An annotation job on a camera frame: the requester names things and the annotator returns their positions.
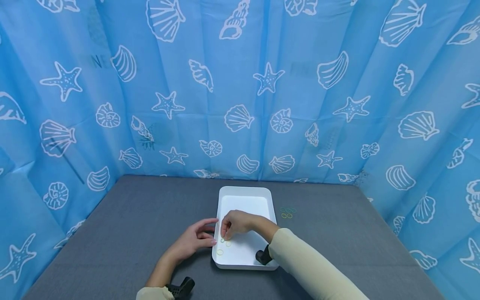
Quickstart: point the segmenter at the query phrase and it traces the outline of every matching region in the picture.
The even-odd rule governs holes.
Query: hand
[[[215,232],[215,227],[207,224],[216,222],[218,222],[216,218],[203,219],[189,226],[164,255],[179,264],[192,256],[198,249],[213,247],[216,240],[207,232]]]
[[[222,220],[220,235],[231,239],[236,233],[247,233],[253,230],[254,219],[258,217],[241,210],[231,210]]]

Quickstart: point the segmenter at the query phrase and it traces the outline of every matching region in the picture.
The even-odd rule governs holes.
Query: right hand
[[[220,235],[229,240],[236,233],[247,233],[253,230],[256,217],[241,210],[231,210],[222,220]]]

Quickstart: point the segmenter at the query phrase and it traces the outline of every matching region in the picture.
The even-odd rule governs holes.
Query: black clamp
[[[268,246],[265,247],[265,250],[259,250],[257,251],[257,254],[255,255],[255,258],[257,261],[263,265],[267,265],[267,263],[272,261],[272,258],[270,257],[270,252],[268,251]]]
[[[195,281],[190,277],[185,277],[180,286],[174,286],[172,284],[167,284],[166,287],[172,293],[175,299],[182,299],[190,295],[193,287],[195,286]]]

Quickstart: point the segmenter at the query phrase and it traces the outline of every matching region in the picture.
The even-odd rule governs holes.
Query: left hand
[[[203,219],[190,225],[187,230],[165,252],[176,264],[192,256],[200,248],[210,248],[216,245],[216,240],[207,232],[215,232],[217,218]]]

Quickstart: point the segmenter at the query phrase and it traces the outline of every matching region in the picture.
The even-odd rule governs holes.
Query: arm
[[[230,211],[222,221],[221,235],[226,240],[236,233],[254,230],[269,244],[272,259],[292,274],[314,298],[325,300],[368,299],[323,255],[295,236],[262,217]]]

